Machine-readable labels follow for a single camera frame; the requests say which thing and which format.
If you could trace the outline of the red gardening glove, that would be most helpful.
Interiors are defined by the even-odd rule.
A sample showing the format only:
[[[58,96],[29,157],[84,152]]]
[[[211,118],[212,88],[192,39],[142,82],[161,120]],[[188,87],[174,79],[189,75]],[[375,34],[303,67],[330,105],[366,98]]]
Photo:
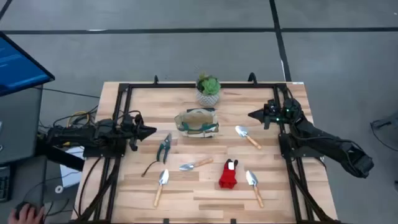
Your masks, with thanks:
[[[223,166],[223,173],[218,181],[220,188],[233,189],[237,184],[236,167],[238,160],[228,159]]]

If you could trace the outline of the person's hand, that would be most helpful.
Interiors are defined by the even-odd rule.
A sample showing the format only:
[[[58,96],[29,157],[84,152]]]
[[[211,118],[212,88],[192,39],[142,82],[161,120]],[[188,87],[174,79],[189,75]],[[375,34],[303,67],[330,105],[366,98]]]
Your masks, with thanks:
[[[35,207],[25,204],[19,211],[12,209],[7,224],[43,224],[44,211],[41,207],[37,213]]]

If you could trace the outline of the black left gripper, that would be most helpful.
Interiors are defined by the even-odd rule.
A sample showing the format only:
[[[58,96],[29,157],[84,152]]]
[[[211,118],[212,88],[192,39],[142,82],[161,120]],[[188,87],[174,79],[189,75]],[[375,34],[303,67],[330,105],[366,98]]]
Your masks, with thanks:
[[[144,125],[140,113],[136,113],[134,116],[127,113],[122,119],[122,130],[129,136],[129,146],[131,150],[137,151],[137,142],[143,141],[145,138],[154,134],[157,128]]]

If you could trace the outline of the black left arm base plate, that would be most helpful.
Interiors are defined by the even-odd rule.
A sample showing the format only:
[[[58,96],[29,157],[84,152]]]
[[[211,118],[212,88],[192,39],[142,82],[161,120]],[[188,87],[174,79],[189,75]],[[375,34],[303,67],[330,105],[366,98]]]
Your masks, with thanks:
[[[125,154],[125,146],[85,147],[83,157],[121,157]]]

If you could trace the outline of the black keyboard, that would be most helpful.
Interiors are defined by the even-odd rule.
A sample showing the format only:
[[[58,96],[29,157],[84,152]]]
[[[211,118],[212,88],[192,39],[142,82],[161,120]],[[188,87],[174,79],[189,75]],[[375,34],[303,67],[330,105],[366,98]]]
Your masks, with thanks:
[[[0,203],[7,202],[11,194],[11,167],[0,167]]]

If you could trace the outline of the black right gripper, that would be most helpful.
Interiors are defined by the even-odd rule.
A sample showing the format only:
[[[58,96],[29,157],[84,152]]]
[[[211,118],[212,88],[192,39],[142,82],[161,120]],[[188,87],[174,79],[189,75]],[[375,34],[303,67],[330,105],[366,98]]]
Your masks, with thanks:
[[[250,112],[248,116],[258,120],[260,123],[264,122],[264,129],[269,129],[271,123],[282,122],[280,107],[277,106],[275,100],[269,100],[267,104],[264,105],[264,109]]]

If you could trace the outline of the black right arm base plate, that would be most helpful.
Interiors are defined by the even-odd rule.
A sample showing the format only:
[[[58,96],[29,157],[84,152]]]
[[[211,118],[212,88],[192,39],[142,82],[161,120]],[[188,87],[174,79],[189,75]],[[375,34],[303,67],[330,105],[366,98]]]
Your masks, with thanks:
[[[291,134],[279,134],[278,140],[283,158],[323,157],[310,146],[299,143]]]

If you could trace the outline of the wooden-handled metal trowel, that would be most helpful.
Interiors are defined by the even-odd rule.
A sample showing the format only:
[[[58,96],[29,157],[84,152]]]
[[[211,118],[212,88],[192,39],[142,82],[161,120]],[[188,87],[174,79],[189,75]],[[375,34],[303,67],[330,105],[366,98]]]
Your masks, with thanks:
[[[255,196],[257,198],[257,202],[258,202],[259,206],[261,208],[263,208],[264,207],[263,199],[261,197],[259,188],[257,187],[257,184],[258,184],[257,177],[254,175],[254,173],[252,171],[247,170],[246,171],[246,180],[247,180],[248,184],[253,188],[253,191],[255,193]]]
[[[191,163],[191,164],[184,164],[184,165],[181,165],[179,167],[179,170],[181,170],[181,171],[192,170],[192,169],[194,169],[196,167],[200,167],[200,166],[203,166],[203,165],[206,165],[206,164],[210,164],[213,161],[214,161],[213,158],[207,158],[207,159],[203,159],[203,160],[200,160],[200,161],[196,161],[196,162]]]
[[[169,171],[167,169],[163,170],[159,176],[159,187],[157,189],[155,200],[154,200],[154,207],[158,207],[160,196],[162,194],[162,190],[165,184],[169,181]]]
[[[249,136],[248,131],[245,127],[235,126],[235,130],[242,138],[246,138],[256,149],[261,149],[261,145]]]

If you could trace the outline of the black computer mouse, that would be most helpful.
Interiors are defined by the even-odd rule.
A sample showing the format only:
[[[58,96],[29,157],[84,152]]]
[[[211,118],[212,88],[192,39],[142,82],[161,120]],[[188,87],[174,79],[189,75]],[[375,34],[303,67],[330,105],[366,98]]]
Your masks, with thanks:
[[[23,209],[23,207],[24,207],[25,205],[28,205],[28,209],[30,209],[30,207],[32,206],[31,203],[22,201],[21,203],[19,203],[19,204],[15,207],[15,210],[16,210],[16,211],[15,211],[15,218],[16,218],[17,220],[19,219],[19,213],[20,213],[20,211]]]

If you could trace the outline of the black metal table frame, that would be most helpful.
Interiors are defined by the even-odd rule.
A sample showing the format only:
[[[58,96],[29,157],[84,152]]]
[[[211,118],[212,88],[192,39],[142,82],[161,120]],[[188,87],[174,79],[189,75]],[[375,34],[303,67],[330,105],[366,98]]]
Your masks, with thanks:
[[[248,81],[103,86],[96,120],[116,144],[85,154],[78,223],[340,224],[303,85]]]

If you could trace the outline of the succulent in white patterned pot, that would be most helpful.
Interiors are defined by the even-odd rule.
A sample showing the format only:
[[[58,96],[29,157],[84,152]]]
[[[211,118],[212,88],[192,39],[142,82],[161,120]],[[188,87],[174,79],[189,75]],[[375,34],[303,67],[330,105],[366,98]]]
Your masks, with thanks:
[[[217,104],[220,95],[221,84],[219,80],[206,73],[201,73],[196,82],[196,97],[200,105],[212,107]]]

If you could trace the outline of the beige green-trimmed gardening bag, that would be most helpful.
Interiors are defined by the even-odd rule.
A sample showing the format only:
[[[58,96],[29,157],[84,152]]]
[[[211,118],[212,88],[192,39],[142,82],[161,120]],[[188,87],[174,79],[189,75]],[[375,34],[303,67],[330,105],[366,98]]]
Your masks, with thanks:
[[[194,108],[174,117],[175,125],[182,136],[189,138],[213,138],[219,133],[215,108]]]

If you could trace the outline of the black desk support bar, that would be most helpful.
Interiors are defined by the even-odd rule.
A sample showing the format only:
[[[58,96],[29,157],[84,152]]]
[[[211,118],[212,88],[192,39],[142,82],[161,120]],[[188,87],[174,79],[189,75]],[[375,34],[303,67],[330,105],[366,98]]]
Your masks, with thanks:
[[[43,140],[36,140],[35,154],[77,171],[82,171],[85,163],[83,159],[53,147]]]

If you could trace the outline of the grey desk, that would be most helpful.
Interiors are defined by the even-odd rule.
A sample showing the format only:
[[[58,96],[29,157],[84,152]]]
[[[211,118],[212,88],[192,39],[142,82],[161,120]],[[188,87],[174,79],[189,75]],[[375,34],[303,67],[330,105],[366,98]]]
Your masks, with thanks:
[[[35,154],[41,101],[36,88],[0,97],[0,164]]]

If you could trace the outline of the white paper sheet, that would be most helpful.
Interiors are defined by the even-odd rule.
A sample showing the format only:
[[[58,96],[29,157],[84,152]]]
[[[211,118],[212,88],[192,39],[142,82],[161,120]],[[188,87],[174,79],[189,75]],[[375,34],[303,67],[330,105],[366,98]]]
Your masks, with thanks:
[[[83,157],[83,150],[84,150],[83,146],[71,147],[70,149],[66,150],[66,153],[71,154],[73,156],[77,156],[80,159],[85,160],[85,158]],[[60,172],[62,175],[62,186],[64,189],[80,183],[81,179],[80,171],[69,168],[65,165],[60,165]]]

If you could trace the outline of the computer monitor blue screen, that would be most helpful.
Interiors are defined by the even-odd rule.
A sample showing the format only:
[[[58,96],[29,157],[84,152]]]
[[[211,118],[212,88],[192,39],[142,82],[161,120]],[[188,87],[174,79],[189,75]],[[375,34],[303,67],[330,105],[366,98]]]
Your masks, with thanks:
[[[0,31],[0,96],[54,80],[54,75]]]

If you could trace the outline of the green-handled pruning shears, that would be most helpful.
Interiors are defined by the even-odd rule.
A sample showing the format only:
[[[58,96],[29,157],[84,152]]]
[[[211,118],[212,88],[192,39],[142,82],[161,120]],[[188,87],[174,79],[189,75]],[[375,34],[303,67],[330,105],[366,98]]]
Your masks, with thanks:
[[[150,163],[145,171],[141,174],[141,177],[145,177],[147,174],[147,171],[150,169],[150,167],[157,163],[157,162],[162,162],[163,164],[166,164],[167,161],[167,156],[171,148],[171,142],[172,142],[172,134],[168,133],[166,138],[160,143],[159,148],[157,150],[156,154],[156,160]]]

